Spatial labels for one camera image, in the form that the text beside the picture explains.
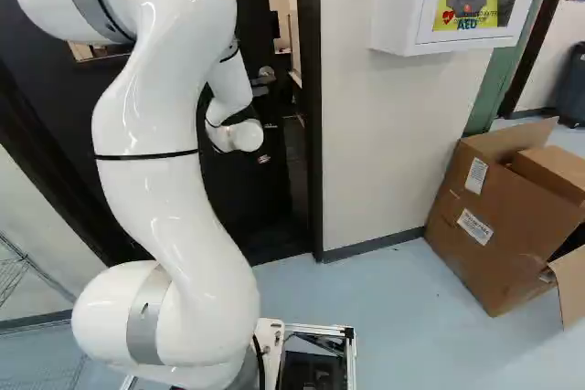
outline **cable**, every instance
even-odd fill
[[[256,335],[252,335],[252,340],[254,341],[254,350],[256,351],[256,359],[258,360],[258,375],[260,380],[260,390],[266,390],[266,372],[264,371],[264,358],[262,358],[263,353],[260,348],[260,343],[258,343],[258,339]]]

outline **black door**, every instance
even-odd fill
[[[269,2],[238,0],[238,3],[237,37],[249,76],[254,79],[259,69],[271,66],[274,59]],[[7,148],[9,152],[27,159],[31,169],[42,170],[48,166],[48,161],[56,161],[68,169],[69,178],[61,176],[65,180],[62,184],[76,181],[86,187],[84,191],[77,191],[79,195],[74,190],[61,189],[57,194],[53,191],[49,199],[66,219],[67,216],[73,218],[69,223],[76,229],[79,224],[74,220],[75,209],[69,208],[66,213],[67,206],[76,203],[94,206],[100,213],[99,229],[109,231],[111,238],[107,240],[113,241],[104,242],[103,237],[96,239],[108,263],[143,258],[144,251],[122,232],[105,203],[90,137],[93,107],[123,68],[123,60],[113,64],[91,62],[79,65],[67,44],[47,36],[30,23],[16,0],[0,0],[0,59],[5,64],[6,75],[15,83],[13,96],[17,95],[16,99],[23,104],[20,107],[24,108],[15,111],[11,107],[6,111],[15,111],[13,117],[24,124],[23,130],[29,131],[41,149],[44,142],[50,142],[49,138],[52,138],[54,144],[48,150],[59,150],[39,159],[18,142],[12,142],[14,136],[11,141],[7,135],[3,142],[12,143]],[[204,114],[209,98],[210,91],[206,90],[200,100],[199,117]],[[265,94],[255,98],[253,108],[265,127],[266,141],[261,155],[270,157],[268,162],[259,161],[258,154],[218,154],[204,133],[199,137],[210,202],[245,256],[251,263],[259,263],[290,256],[303,249],[298,244],[301,240],[297,236],[296,224],[291,221],[286,150],[278,101],[271,100],[270,93]],[[33,127],[32,120],[36,121],[36,127]],[[55,175],[45,175],[36,177],[35,182],[45,193],[53,187],[55,178]]]

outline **cardboard box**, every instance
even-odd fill
[[[558,284],[567,327],[585,315],[579,295],[585,278],[575,276],[585,270],[585,248],[551,256],[585,210],[509,167],[518,152],[544,147],[556,125],[552,118],[460,140],[425,237],[489,315]]]
[[[532,148],[514,156],[512,170],[531,182],[585,207],[585,160],[557,146]]]

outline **aed label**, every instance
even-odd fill
[[[457,21],[457,30],[460,29],[476,29],[477,19],[476,18],[460,18]]]

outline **white robotic arm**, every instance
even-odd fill
[[[256,121],[221,123],[252,98],[232,42],[236,0],[18,0],[49,34],[111,44],[135,39],[92,118],[101,184],[116,219],[156,261],[100,274],[72,326],[92,358],[189,389],[222,390],[250,349],[260,297],[218,222],[197,155],[196,107],[214,91],[206,130],[224,152],[254,151]]]

